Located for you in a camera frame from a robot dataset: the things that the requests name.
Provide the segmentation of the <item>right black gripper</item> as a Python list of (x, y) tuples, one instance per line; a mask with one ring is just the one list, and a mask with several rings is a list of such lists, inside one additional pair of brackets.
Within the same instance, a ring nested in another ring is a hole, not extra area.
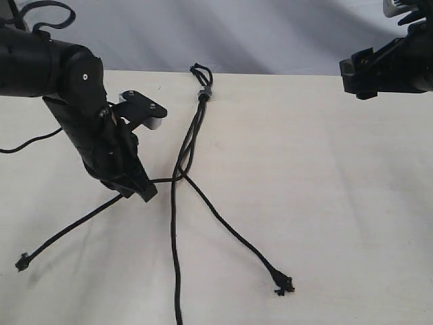
[(432, 27), (426, 21), (411, 24), (406, 37), (376, 51), (372, 73), (369, 59), (373, 54), (370, 47), (339, 62), (346, 93), (369, 100), (378, 92), (432, 91)]

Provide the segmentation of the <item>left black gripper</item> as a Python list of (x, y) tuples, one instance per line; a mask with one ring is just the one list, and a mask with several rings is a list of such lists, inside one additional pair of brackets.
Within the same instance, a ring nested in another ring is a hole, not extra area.
[(95, 114), (53, 97), (44, 103), (81, 156), (88, 174), (124, 198), (138, 194), (149, 202), (158, 190), (138, 158), (137, 136), (104, 106)]

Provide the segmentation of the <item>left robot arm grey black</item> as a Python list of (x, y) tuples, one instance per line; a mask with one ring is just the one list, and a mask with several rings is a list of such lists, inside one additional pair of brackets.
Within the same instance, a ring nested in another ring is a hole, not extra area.
[(140, 125), (155, 129), (165, 108), (137, 91), (107, 101), (100, 58), (82, 45), (56, 41), (47, 32), (1, 28), (1, 95), (42, 98), (81, 156), (85, 169), (125, 198), (156, 194), (138, 157)]

